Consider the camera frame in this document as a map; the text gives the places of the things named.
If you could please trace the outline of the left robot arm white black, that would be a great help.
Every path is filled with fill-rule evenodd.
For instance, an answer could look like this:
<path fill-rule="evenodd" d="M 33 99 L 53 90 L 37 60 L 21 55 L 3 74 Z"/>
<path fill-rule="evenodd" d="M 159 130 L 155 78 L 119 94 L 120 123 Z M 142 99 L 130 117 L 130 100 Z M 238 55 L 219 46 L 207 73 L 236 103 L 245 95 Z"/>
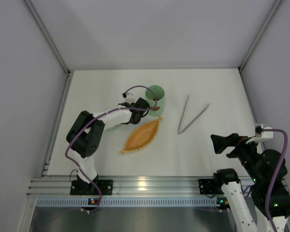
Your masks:
<path fill-rule="evenodd" d="M 139 98 L 135 103 L 120 103 L 107 112 L 91 114 L 82 111 L 66 136 L 65 157 L 77 167 L 77 179 L 71 189 L 92 193 L 97 187 L 98 174 L 94 164 L 104 131 L 119 124 L 138 124 L 150 109 L 149 103 Z"/>

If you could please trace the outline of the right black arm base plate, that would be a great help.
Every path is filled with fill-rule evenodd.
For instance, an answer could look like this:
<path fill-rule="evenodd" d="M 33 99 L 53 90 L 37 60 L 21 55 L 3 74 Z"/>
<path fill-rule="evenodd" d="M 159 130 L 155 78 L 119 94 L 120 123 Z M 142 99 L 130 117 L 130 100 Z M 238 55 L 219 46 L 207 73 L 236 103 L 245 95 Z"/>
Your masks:
<path fill-rule="evenodd" d="M 199 179 L 199 192 L 201 195 L 219 195 L 223 194 L 219 184 L 213 178 Z"/>

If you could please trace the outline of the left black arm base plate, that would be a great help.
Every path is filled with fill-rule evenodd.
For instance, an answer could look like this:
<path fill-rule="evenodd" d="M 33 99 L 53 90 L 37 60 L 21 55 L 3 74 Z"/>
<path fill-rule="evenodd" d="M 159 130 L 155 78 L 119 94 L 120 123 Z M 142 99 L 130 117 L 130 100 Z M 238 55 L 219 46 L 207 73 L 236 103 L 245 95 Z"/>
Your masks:
<path fill-rule="evenodd" d="M 94 181 L 94 183 L 102 195 L 112 195 L 112 180 L 97 180 Z M 99 195 L 99 192 L 91 183 L 87 183 L 82 180 L 74 180 L 71 184 L 70 195 Z"/>

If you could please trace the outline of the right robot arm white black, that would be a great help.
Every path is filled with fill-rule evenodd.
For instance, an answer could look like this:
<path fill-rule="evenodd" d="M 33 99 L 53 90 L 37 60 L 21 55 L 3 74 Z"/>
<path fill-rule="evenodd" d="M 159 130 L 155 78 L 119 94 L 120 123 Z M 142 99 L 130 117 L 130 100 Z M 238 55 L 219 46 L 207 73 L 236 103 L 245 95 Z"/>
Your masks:
<path fill-rule="evenodd" d="M 247 137 L 233 133 L 223 137 L 211 135 L 214 151 L 221 154 L 227 147 L 228 158 L 237 158 L 254 184 L 250 187 L 257 220 L 247 206 L 241 181 L 235 169 L 221 169 L 213 174 L 216 187 L 226 196 L 239 232 L 282 232 L 290 216 L 290 194 L 282 183 L 287 174 L 285 154 L 288 136 L 282 130 L 282 152 L 266 149 L 257 152 L 259 141 L 272 139 L 274 129 L 264 129 L 261 136 Z"/>

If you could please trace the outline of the metal tongs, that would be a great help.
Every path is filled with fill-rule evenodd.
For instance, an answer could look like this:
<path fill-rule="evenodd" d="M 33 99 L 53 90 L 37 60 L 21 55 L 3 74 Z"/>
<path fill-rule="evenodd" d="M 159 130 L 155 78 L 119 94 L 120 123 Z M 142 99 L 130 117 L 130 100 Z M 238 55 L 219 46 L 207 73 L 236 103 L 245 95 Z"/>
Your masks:
<path fill-rule="evenodd" d="M 189 97 L 190 94 L 186 96 L 184 101 L 183 110 L 177 127 L 177 135 L 182 135 L 189 127 L 192 126 L 192 124 L 197 119 L 199 119 L 207 111 L 211 105 L 211 102 L 207 103 L 193 118 L 190 119 L 190 121 L 187 121 Z"/>

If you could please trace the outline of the orange boat-shaped woven tray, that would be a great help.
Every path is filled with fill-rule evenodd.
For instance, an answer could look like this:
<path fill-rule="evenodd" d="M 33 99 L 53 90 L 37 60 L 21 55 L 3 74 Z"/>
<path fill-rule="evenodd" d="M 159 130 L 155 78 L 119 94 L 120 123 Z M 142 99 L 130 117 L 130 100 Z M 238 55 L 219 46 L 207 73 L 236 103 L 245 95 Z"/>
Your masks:
<path fill-rule="evenodd" d="M 135 152 L 149 145 L 156 137 L 160 122 L 163 117 L 159 116 L 156 120 L 147 122 L 138 127 L 127 139 L 125 146 L 120 150 L 120 154 Z"/>

